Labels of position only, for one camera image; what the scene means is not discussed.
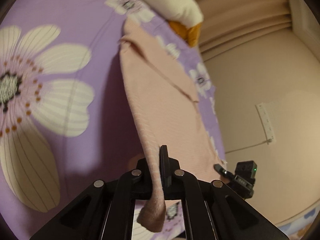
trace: purple bedsheet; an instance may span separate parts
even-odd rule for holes
[[[141,157],[118,55],[127,17],[195,81],[204,125],[225,159],[215,88],[196,49],[143,2],[17,0],[0,26],[0,213],[19,240],[93,181],[118,179]],[[179,234],[178,211],[144,239]]]

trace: electrical outlet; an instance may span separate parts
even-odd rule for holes
[[[258,104],[256,105],[256,108],[258,110],[258,114],[260,116],[260,120],[262,122],[262,126],[264,129],[264,133],[266,135],[267,140],[271,140],[271,142],[269,142],[268,144],[272,144],[276,142],[276,136],[275,133],[273,131],[272,125],[271,125],[271,121],[269,118],[269,115],[267,113],[267,110],[264,106],[264,103]]]

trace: beige curtain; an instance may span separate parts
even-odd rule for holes
[[[204,14],[199,48],[204,60],[291,27],[288,0],[196,0]]]

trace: silver screw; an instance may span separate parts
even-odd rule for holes
[[[175,170],[174,174],[176,174],[177,176],[183,176],[184,171],[183,170]]]
[[[133,170],[133,171],[131,172],[131,174],[132,174],[133,176],[140,176],[140,175],[141,175],[141,171],[140,171],[140,170]]]
[[[93,185],[95,187],[102,187],[103,184],[104,184],[104,182],[102,180],[96,180]]]
[[[214,180],[214,181],[212,182],[212,184],[213,184],[215,187],[222,187],[222,186],[223,186],[222,181],[221,181],[221,180],[218,180],[218,179]]]

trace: pink fabric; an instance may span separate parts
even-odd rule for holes
[[[213,169],[220,163],[198,111],[193,81],[157,40],[127,19],[120,60],[124,87],[148,162],[153,183],[151,199],[137,219],[142,226],[160,232],[165,202],[159,172],[159,147],[168,146],[169,156],[198,179],[220,176]]]

